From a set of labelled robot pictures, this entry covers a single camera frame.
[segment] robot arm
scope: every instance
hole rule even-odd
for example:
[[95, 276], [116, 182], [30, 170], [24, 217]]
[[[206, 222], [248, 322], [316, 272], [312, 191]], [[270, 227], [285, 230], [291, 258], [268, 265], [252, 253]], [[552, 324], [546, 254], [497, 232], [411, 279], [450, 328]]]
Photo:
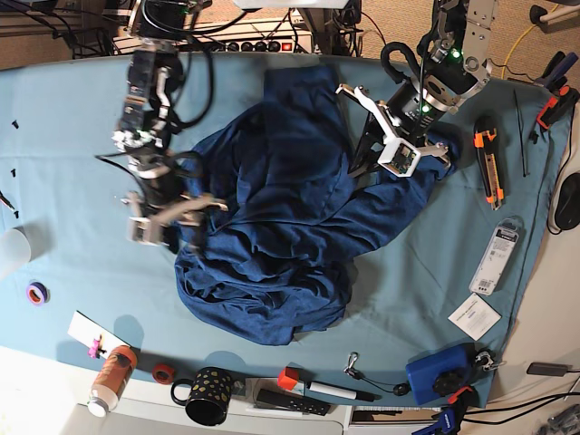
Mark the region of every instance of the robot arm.
[[129, 172], [142, 190], [142, 197], [130, 192], [125, 199], [133, 214], [130, 239], [145, 245], [166, 244], [175, 251], [178, 240], [171, 230], [172, 223], [199, 227], [204, 209], [227, 210], [227, 206], [209, 194], [191, 197], [184, 178], [200, 177], [201, 171], [188, 173], [178, 161], [192, 159], [200, 166], [200, 158], [191, 151], [179, 154], [169, 151], [171, 136], [187, 126], [173, 111], [172, 98], [186, 79], [172, 39], [160, 39], [159, 31], [155, 30], [140, 28], [141, 47], [131, 58], [129, 91], [113, 140], [129, 158]]
[[[417, 47], [421, 66], [408, 45], [386, 44], [382, 67], [396, 83], [403, 83], [387, 103], [371, 101], [362, 88], [349, 92], [352, 88], [339, 87], [337, 93], [346, 93], [370, 113], [350, 168], [353, 176], [383, 167], [397, 177], [410, 177], [426, 155], [449, 164], [447, 150], [429, 143], [426, 132], [445, 113], [456, 113], [488, 83], [489, 27], [497, 6], [497, 0], [436, 0], [432, 27]], [[407, 59], [411, 76], [392, 65], [395, 51]], [[384, 146], [382, 152], [372, 150], [377, 142]]]

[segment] yellow cable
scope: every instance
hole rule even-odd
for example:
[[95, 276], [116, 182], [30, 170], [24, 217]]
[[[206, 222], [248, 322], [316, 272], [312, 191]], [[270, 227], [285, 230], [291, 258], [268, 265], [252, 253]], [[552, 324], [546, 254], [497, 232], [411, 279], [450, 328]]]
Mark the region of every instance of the yellow cable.
[[[558, 7], [559, 5], [554, 6], [554, 8], [550, 11], [550, 14], [552, 14]], [[509, 53], [507, 54], [506, 60], [504, 61], [504, 65], [508, 65], [509, 58], [516, 50], [516, 47], [519, 45], [519, 43], [522, 42], [522, 39], [524, 39], [527, 36], [527, 34], [529, 34], [532, 30], [534, 30], [535, 27], [537, 27], [537, 24], [530, 25], [529, 28], [524, 33], [522, 33], [521, 36], [514, 42], [514, 44], [511, 47], [511, 50], [509, 50]], [[501, 69], [501, 78], [503, 79], [505, 76], [506, 76], [506, 67], [504, 66]]]

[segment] light blue tablecloth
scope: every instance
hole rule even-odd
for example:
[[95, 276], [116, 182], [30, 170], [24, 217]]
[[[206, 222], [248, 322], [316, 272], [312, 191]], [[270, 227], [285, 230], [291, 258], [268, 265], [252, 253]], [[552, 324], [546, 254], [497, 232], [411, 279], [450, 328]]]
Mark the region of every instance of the light blue tablecloth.
[[[174, 363], [181, 374], [212, 364], [258, 376], [277, 375], [293, 363], [318, 381], [372, 391], [342, 373], [350, 352], [361, 355], [357, 368], [369, 378], [397, 383], [405, 381], [409, 360], [469, 340], [447, 318], [469, 296], [469, 281], [494, 226], [517, 215], [525, 234], [497, 291], [487, 299], [502, 319], [481, 340], [494, 350], [502, 346], [537, 257], [569, 127], [569, 121], [561, 121], [549, 140], [527, 144], [531, 175], [524, 179], [512, 89], [522, 105], [525, 137], [546, 102], [545, 92], [492, 81], [458, 115], [446, 117], [464, 136], [460, 170], [439, 184], [430, 204], [392, 243], [356, 258], [357, 279], [345, 319], [326, 332], [299, 336], [289, 346], [264, 347], [197, 320], [178, 298], [174, 256], [126, 239], [130, 212], [120, 199], [135, 185], [92, 156], [115, 151], [111, 132], [126, 93], [128, 61], [0, 72], [0, 189], [20, 210], [16, 220], [0, 208], [0, 233], [24, 226], [34, 249], [34, 261], [0, 283], [0, 345], [98, 370], [102, 362], [91, 360], [66, 333], [78, 310], [142, 349], [136, 378], [151, 380], [146, 371], [163, 361]], [[266, 69], [318, 63], [333, 65], [345, 82], [363, 84], [377, 100], [388, 100], [397, 89], [376, 61], [219, 53], [213, 107], [195, 129], [174, 139], [174, 148], [190, 148], [259, 102]], [[195, 56], [178, 107], [182, 119], [202, 107], [207, 83], [203, 58]], [[344, 108], [358, 138], [366, 113], [351, 103]], [[496, 113], [503, 133], [499, 163], [507, 199], [497, 212], [483, 198], [471, 138], [473, 122], [483, 111]], [[20, 129], [11, 125], [14, 120]], [[48, 304], [28, 302], [24, 290], [32, 280], [49, 288]], [[484, 399], [490, 383], [488, 377], [478, 385]], [[407, 406], [413, 400], [383, 394], [380, 403]]]

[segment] tape roll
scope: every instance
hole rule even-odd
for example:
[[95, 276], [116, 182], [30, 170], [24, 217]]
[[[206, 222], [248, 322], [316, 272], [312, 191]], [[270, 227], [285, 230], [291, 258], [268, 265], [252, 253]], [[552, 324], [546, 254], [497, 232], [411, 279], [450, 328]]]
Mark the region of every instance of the tape roll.
[[171, 385], [175, 376], [175, 370], [166, 364], [157, 364], [153, 367], [153, 379], [162, 385]]
[[34, 305], [42, 305], [48, 300], [48, 291], [40, 283], [32, 283], [26, 287], [26, 296]]

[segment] purple tape roll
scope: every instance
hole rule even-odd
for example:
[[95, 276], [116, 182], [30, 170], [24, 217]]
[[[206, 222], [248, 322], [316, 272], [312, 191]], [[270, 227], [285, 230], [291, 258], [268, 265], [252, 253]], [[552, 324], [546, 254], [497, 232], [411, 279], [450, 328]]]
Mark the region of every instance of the purple tape roll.
[[26, 287], [26, 296], [34, 305], [42, 305], [48, 299], [46, 287], [40, 283], [32, 283]]

